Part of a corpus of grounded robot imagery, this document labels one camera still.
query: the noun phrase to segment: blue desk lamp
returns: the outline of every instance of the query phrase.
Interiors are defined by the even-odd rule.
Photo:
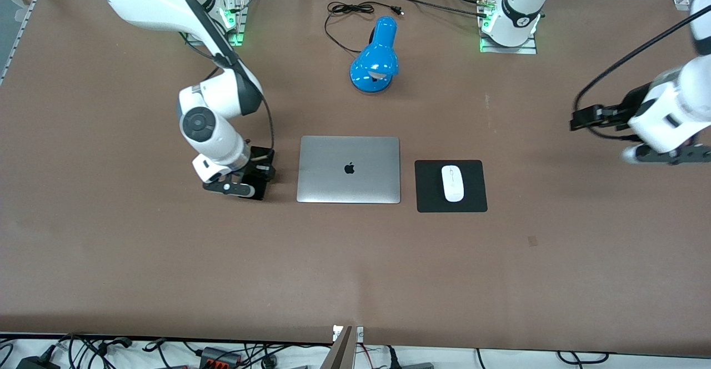
[[[398,74],[398,55],[393,49],[397,31],[398,24],[392,17],[381,17],[375,23],[373,39],[351,64],[351,81],[358,90],[377,93]]]

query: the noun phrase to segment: silver laptop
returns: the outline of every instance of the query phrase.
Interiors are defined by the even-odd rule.
[[[297,201],[399,203],[399,139],[302,137]]]

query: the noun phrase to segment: table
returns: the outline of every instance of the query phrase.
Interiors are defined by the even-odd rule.
[[[624,144],[567,129],[577,91],[684,12],[548,0],[523,56],[479,53],[472,17],[378,0],[406,12],[401,73],[363,95],[323,34],[330,1],[249,13],[239,53],[278,171],[252,202],[204,192],[178,130],[208,60],[104,0],[39,0],[0,88],[0,328],[328,342],[352,323],[371,344],[711,353],[709,167],[630,166]],[[329,29],[359,47],[376,17]],[[584,105],[693,56],[678,32]],[[267,144],[263,111],[233,123]],[[401,203],[297,203],[304,135],[398,136]],[[488,212],[419,214],[417,159],[481,159]]]

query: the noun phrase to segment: black mouse pad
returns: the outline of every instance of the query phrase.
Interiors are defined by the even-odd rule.
[[[449,202],[444,198],[442,167],[448,164],[454,164],[462,172],[462,201]],[[481,161],[415,161],[414,183],[418,212],[486,212],[488,209]]]

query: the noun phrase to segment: computer mouse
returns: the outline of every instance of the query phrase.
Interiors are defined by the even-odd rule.
[[[448,164],[442,167],[442,186],[444,198],[449,202],[459,202],[464,198],[464,182],[459,167]]]

